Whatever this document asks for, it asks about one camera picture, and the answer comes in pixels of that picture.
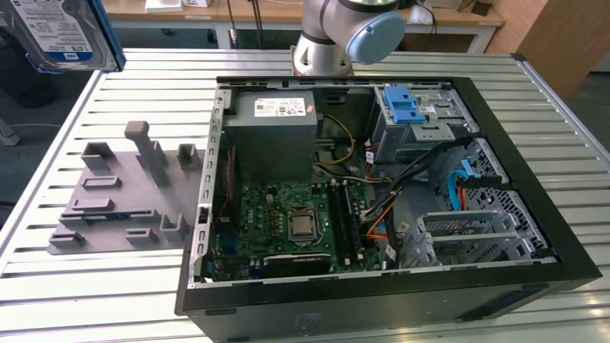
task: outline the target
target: ventilation grille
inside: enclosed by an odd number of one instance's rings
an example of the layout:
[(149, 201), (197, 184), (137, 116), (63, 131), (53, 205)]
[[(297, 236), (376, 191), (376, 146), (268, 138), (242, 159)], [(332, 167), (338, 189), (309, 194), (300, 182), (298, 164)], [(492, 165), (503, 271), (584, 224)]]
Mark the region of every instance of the ventilation grille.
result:
[(480, 263), (480, 262), (485, 259), (485, 257), (486, 257), (488, 255), (491, 255), (492, 252), (493, 252), (495, 250), (497, 250), (497, 249), (499, 249), (499, 245), (497, 245), (497, 244), (493, 244), (493, 245), (488, 248), (488, 250), (485, 250), (485, 251), (481, 253), (481, 255), (473, 260), (473, 263)]
[[(481, 140), (478, 139), (469, 148), (464, 150), (464, 155), (450, 158), (449, 165), (452, 168), (446, 169), (446, 174), (441, 181), (441, 187), (438, 188), (438, 195), (442, 199), (442, 206), (448, 211), (453, 210), (452, 202), (449, 201), (448, 194), (448, 177), (452, 170), (462, 167), (462, 159), (468, 159), (473, 170), (481, 175), (505, 176), (501, 166), (497, 163), (492, 163), (486, 150)], [(519, 226), (516, 230), (525, 233), (529, 241), (536, 249), (548, 247), (545, 239), (536, 225), (535, 219), (525, 211), (525, 205), (519, 194), (513, 191), (503, 191), (493, 188), (466, 189), (466, 208), (470, 210), (476, 209), (500, 209), (508, 213), (513, 213), (519, 219)]]

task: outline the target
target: orange wire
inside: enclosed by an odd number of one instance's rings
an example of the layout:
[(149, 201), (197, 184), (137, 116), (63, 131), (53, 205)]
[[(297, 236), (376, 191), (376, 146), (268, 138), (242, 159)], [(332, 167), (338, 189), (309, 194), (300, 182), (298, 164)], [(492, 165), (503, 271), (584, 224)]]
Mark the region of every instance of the orange wire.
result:
[(382, 212), (382, 215), (380, 216), (378, 220), (376, 220), (376, 223), (373, 223), (372, 229), (369, 229), (369, 231), (366, 233), (366, 237), (368, 238), (381, 238), (382, 236), (385, 236), (385, 235), (374, 235), (373, 232), (376, 231), (376, 227), (380, 225), (380, 222), (384, 220), (386, 214), (390, 212), (390, 209), (394, 207), (396, 203), (397, 203), (397, 199), (394, 199), (394, 202), (390, 204), (389, 208), (385, 209), (385, 211)]
[[(372, 181), (380, 181), (380, 178), (378, 177), (374, 177), (372, 175), (372, 167), (373, 167), (373, 164), (368, 164), (366, 166), (366, 171), (365, 171), (365, 174), (366, 174), (366, 179), (368, 180), (372, 180)], [(394, 180), (392, 179), (392, 177), (385, 177), (385, 180), (388, 182), (393, 182)]]
[(460, 206), (462, 210), (466, 209), (466, 189), (460, 187)]

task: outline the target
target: white robotic arm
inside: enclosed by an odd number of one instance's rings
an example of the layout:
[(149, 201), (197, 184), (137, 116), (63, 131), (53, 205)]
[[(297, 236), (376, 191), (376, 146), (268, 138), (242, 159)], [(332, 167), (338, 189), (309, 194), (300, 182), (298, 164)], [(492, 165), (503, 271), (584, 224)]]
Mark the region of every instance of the white robotic arm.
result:
[(300, 75), (341, 76), (352, 60), (374, 64), (390, 55), (405, 34), (398, 0), (308, 0), (302, 36), (293, 56)]

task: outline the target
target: cardboard box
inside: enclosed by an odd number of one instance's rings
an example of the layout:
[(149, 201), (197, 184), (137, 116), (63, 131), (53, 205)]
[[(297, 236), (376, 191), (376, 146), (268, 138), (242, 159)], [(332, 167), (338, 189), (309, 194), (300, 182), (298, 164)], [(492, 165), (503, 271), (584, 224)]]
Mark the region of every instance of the cardboard box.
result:
[(462, 0), (428, 0), (426, 4), (442, 9), (458, 9)]
[(179, 12), (182, 11), (182, 0), (146, 0), (146, 13)]
[(209, 7), (213, 4), (213, 0), (182, 0), (185, 6), (194, 7)]

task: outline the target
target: metal slatted table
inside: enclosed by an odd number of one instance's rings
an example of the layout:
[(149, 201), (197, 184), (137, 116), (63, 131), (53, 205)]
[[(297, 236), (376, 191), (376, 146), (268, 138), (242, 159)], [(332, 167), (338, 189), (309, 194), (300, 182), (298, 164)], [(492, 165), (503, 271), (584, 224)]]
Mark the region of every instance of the metal slatted table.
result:
[[(206, 147), (220, 75), (290, 75), (288, 51), (130, 49), (127, 70), (95, 73), (0, 233), (0, 342), (206, 342), (174, 315), (182, 250), (53, 256), (47, 239), (89, 141), (134, 150), (147, 120), (165, 149)], [(472, 77), (605, 277), (493, 321), (325, 337), (345, 342), (608, 342), (610, 158), (528, 63), (511, 56), (394, 54), (358, 75)]]

